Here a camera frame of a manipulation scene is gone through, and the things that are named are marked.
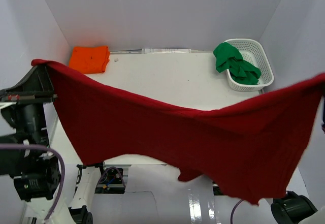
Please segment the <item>crumpled green cloth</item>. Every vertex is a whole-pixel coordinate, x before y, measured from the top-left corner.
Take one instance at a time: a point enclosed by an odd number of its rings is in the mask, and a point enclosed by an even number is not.
[[[245,61],[239,50],[231,44],[224,42],[213,51],[217,58],[216,69],[223,72],[229,69],[234,81],[241,84],[256,85],[261,71],[248,61]]]

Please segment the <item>white basket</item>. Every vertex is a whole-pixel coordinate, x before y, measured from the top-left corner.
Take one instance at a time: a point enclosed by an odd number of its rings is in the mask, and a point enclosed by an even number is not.
[[[257,85],[246,85],[235,82],[227,69],[226,74],[228,78],[229,86],[236,91],[257,91],[273,83],[274,76],[270,67],[270,63],[265,55],[262,45],[250,39],[231,39],[225,42],[236,47],[242,54],[244,60],[253,64],[261,71],[261,77],[258,80]]]

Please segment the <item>white wall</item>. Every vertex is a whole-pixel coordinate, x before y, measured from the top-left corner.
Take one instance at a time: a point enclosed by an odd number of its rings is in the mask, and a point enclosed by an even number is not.
[[[258,40],[280,0],[46,0],[71,46],[213,50]]]
[[[260,39],[275,75],[268,90],[325,72],[324,7],[325,0],[281,0]],[[325,135],[320,114],[321,109],[299,164],[309,197],[318,208],[325,205]]]
[[[44,0],[0,0],[0,89],[15,85],[31,68],[34,58],[68,62],[70,46]],[[49,128],[55,110],[46,107]],[[12,133],[0,117],[0,135]],[[24,202],[8,176],[0,177],[1,223],[17,224]]]

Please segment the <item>orange cloth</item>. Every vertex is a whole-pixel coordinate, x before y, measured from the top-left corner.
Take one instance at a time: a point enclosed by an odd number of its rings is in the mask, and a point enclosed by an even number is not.
[[[103,73],[109,61],[107,46],[95,48],[75,47],[70,58],[69,67],[83,74]]]

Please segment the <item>red fabric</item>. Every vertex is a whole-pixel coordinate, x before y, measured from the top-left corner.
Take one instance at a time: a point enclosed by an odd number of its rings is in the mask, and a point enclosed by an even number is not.
[[[169,105],[46,63],[62,126],[84,164],[141,154],[201,174],[252,204],[282,198],[307,147],[325,74],[220,110]]]

